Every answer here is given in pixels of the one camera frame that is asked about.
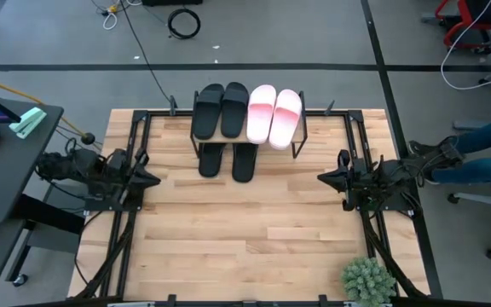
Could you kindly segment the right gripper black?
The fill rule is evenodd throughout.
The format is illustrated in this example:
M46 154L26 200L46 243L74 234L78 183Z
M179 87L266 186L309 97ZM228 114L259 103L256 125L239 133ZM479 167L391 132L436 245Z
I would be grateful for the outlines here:
M342 149L338 154L338 168L318 175L317 179L339 193L345 192L345 211L369 211L373 206L370 171L364 158L352 159L349 151Z

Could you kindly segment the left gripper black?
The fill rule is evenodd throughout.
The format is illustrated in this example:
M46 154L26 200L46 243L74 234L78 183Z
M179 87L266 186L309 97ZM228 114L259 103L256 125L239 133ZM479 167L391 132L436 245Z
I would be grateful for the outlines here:
M133 163L127 160L128 152L117 148L107 160L107 174L113 197L124 200L130 193L137 194L146 188L157 186L161 180L145 169L148 155L145 148L140 148Z

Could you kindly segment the black slide sandal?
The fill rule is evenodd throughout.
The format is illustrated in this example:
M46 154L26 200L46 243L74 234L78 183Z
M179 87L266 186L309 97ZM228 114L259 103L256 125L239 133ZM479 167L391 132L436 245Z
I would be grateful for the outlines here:
M206 140L214 135L223 94L221 84L209 84L200 91L194 103L193 134L196 138Z
M227 85L221 101L221 133L227 138L240 135L249 102L247 88L238 82Z
M225 143L201 143L199 174L202 177L216 177L220 171Z
M236 182L249 182L254 175L258 145L253 143L233 144L232 178Z

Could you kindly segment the pink slide sandal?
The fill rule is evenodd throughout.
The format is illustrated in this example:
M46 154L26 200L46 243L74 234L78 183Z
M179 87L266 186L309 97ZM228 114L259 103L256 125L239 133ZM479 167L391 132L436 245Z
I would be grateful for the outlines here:
M247 110L246 137L249 142L261 144L269 136L274 112L276 89L270 84L263 84L250 94Z
M293 90L282 90L276 103L269 134L270 145L279 150L289 147L302 113L302 101Z

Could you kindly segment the wooden shelf black metal legs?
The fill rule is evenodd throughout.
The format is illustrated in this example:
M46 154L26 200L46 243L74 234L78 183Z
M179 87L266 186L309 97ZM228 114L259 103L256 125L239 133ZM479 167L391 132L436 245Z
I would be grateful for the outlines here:
M250 99L250 94L251 94L252 91L253 90L248 90L248 92L249 92L249 99ZM194 94L194 103L195 103L195 101L196 101L199 93L200 92L197 92L197 93ZM306 110L305 110L303 92L300 91L300 92L296 92L296 93L298 93L299 96L300 96L300 98L301 98L302 108L303 109L302 109L301 117L300 117L300 119L298 121L298 124L297 124L297 128L295 130L294 136L292 138L292 142L291 142L291 144L288 147L288 148L290 148L292 150L292 155L293 156L298 156L300 150L302 149L303 144L308 139L307 119L306 119ZM216 143L251 143L251 142L248 141L248 139L246 137L247 111L246 111L246 115L245 115L245 120L244 120L244 124L243 124L243 127L242 127L242 131L241 131L240 135L238 137L236 137L236 138L227 138L227 137L225 137L225 136L222 135L222 133L221 133L221 122L222 121L221 121L221 112L220 112L219 117L218 117L218 121L217 121L217 127L215 129L214 135L210 139L206 139L206 140L200 140L200 139L196 138L194 136L194 134L193 134L193 123L194 123L194 104L193 104L192 126L191 126L191 132L190 132L191 140L193 142L195 142L195 144L209 143L209 142L216 142ZM262 144L267 144L271 148L273 148L270 145L270 143L269 143L269 136L268 136L266 142L261 143L261 144L257 144L257 145L262 145Z

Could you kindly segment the person's shoe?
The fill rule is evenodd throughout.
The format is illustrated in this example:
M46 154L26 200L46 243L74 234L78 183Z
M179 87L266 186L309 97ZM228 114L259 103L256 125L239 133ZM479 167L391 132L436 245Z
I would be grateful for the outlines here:
M407 144L408 150L411 154L425 155L433 152L437 149L437 146L425 145L416 141L409 141Z

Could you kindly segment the green artificial plant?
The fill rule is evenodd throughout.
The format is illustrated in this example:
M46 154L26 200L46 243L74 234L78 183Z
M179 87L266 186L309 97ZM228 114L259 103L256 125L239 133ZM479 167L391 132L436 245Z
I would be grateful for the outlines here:
M347 298L363 307L380 307L396 295L396 279L376 258L354 258L344 268L341 282Z

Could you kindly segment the black desk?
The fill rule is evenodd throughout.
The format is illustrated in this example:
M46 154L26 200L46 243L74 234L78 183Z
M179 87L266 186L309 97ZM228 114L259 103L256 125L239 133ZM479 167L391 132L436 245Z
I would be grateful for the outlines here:
M44 152L63 114L62 107L42 106L47 117L22 140L7 125L0 126L0 275L22 229L45 224L78 234L84 220L23 194L38 157Z

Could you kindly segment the mint green stapler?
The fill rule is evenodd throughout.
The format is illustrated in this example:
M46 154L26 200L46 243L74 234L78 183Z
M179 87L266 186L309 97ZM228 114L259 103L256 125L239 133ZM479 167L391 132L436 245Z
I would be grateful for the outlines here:
M47 113L44 110L34 107L20 116L19 123L10 124L9 128L20 139L26 139L46 116Z

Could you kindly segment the grey table foot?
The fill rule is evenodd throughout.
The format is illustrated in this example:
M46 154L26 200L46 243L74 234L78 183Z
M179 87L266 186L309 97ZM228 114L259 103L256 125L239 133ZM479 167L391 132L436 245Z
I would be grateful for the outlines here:
M453 128L455 130L477 130L486 124L487 122L478 120L455 120L453 122Z

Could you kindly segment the black box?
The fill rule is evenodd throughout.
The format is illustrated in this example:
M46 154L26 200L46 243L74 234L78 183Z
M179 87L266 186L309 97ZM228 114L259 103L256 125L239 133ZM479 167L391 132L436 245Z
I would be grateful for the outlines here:
M200 5L204 0L141 0L146 6Z

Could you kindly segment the red and black chair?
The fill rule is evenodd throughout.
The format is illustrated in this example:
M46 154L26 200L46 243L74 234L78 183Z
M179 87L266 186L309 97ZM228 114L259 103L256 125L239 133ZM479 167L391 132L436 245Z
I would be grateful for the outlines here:
M446 33L447 51L469 49L474 54L491 54L491 0L457 0L458 13L442 14L450 0L442 0L433 14L423 14L423 23L436 23Z

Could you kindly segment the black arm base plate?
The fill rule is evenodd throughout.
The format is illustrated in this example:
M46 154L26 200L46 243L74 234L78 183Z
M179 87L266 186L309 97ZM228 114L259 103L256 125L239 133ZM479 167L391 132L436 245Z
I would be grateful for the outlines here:
M357 211L413 211L417 207L407 194L393 194L385 200L366 199L355 207Z
M140 211L142 205L143 199L141 196L127 195L123 201L119 197L86 200L84 209L86 211Z

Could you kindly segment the black aluminium table frame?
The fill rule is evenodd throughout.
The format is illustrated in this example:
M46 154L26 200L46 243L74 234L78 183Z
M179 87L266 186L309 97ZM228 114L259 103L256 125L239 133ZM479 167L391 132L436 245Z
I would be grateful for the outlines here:
M126 302L166 307L349 307L340 276L367 255L363 218L345 211L343 196L317 179L347 148L342 116L315 112L298 154L263 144L247 183L231 175L226 147L216 177L199 174L191 116L151 109L110 113L104 152L144 146L147 169L161 183L146 191L131 248L118 257L107 283Z

